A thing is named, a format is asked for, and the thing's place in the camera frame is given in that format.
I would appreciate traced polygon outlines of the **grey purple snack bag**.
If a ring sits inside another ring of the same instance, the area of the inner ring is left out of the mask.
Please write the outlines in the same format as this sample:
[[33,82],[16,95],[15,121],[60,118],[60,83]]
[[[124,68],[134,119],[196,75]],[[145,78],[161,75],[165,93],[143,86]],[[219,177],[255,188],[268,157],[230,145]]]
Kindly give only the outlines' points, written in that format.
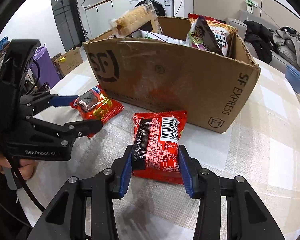
[[187,33],[186,44],[192,48],[223,55],[214,33],[203,16],[198,16],[192,23]]

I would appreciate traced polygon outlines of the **black jacket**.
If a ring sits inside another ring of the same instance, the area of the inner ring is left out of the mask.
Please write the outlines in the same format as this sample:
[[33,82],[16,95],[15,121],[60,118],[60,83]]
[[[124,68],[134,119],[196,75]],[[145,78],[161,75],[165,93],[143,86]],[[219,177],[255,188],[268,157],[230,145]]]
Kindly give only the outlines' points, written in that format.
[[258,22],[245,20],[243,23],[247,26],[244,38],[245,41],[253,46],[257,57],[261,61],[270,63],[272,61],[271,50],[273,48],[272,33],[264,25]]

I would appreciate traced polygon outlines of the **small floor cardboard box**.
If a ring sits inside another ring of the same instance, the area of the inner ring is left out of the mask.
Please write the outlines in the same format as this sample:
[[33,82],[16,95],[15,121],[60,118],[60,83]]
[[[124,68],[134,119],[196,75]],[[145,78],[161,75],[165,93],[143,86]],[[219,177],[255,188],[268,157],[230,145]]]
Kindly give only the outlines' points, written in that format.
[[54,64],[59,70],[62,77],[68,75],[72,70],[83,63],[82,56],[80,54],[80,48],[70,49],[65,54],[55,59]]

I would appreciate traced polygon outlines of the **white power strip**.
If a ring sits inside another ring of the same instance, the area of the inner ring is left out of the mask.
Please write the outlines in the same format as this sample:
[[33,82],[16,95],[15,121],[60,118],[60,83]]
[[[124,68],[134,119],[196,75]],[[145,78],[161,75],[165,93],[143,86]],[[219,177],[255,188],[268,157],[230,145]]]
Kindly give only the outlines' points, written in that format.
[[258,8],[258,3],[253,0],[245,0],[246,3],[246,11],[253,14],[254,8]]

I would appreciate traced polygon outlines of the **red black snack pack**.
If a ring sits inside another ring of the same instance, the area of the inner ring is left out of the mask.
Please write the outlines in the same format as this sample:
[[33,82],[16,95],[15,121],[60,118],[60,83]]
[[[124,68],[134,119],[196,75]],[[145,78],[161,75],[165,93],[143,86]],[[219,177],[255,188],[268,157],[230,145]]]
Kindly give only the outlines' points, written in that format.
[[182,184],[177,160],[187,111],[135,113],[132,174],[143,179]]

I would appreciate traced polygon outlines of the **blue stacked bowls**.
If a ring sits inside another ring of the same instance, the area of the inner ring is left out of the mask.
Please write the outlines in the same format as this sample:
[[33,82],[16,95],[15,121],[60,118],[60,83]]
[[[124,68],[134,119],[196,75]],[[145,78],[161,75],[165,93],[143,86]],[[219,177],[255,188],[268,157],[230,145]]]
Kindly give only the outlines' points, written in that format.
[[300,72],[290,64],[286,65],[286,79],[292,86],[294,92],[300,93]]

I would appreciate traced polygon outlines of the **orange noodle snack bag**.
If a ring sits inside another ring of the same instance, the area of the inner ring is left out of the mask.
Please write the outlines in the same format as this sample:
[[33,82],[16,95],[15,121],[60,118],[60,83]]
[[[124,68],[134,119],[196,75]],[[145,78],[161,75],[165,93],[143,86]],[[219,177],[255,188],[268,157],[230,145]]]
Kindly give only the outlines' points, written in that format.
[[[189,20],[191,21],[191,25],[198,18],[198,16],[202,16],[202,15],[189,14]],[[212,17],[208,17],[208,16],[203,16],[203,17],[205,18],[210,29],[214,33],[217,43],[223,52],[223,56],[228,56],[232,45],[232,39],[237,34],[237,28],[219,22],[218,20]]]

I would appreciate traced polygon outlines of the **SF cardboard box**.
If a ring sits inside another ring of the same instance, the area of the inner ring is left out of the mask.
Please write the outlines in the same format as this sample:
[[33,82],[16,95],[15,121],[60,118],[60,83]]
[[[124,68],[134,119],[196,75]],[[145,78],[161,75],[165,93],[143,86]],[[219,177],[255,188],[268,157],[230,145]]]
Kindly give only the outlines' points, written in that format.
[[145,38],[83,43],[94,75],[111,97],[154,112],[185,110],[189,123],[224,133],[252,93],[260,67],[239,36],[224,57]]

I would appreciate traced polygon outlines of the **small red snack pack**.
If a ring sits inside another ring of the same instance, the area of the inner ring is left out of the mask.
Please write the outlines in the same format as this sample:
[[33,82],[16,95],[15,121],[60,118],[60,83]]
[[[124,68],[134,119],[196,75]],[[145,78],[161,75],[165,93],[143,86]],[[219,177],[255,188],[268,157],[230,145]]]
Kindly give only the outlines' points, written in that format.
[[103,124],[124,110],[123,104],[107,96],[100,85],[70,102],[70,107],[78,110],[83,120],[101,120]]

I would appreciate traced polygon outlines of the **grey sofa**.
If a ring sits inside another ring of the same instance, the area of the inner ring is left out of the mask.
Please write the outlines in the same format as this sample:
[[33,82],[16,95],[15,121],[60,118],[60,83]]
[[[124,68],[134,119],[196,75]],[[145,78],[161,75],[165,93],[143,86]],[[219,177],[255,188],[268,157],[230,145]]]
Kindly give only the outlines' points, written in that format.
[[239,19],[227,18],[236,27],[253,57],[283,74],[290,64],[300,72],[300,33],[292,27],[276,27],[249,12],[239,11]]

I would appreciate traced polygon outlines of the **grey clothes pile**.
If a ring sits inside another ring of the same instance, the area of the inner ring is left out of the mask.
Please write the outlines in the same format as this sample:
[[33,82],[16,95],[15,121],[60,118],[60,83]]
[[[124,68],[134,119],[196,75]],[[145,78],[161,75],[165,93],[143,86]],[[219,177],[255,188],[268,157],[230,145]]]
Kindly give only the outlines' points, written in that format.
[[273,32],[273,41],[278,54],[300,71],[300,33],[282,27]]

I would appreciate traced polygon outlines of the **clear cracker pack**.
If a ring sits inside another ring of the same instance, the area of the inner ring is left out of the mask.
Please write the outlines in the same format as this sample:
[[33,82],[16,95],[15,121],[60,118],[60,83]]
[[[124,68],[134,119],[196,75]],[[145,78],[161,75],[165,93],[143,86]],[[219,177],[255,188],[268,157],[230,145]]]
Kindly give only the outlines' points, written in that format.
[[137,30],[162,34],[157,13],[150,0],[128,10],[119,18],[111,20],[110,26],[115,37],[126,37]]

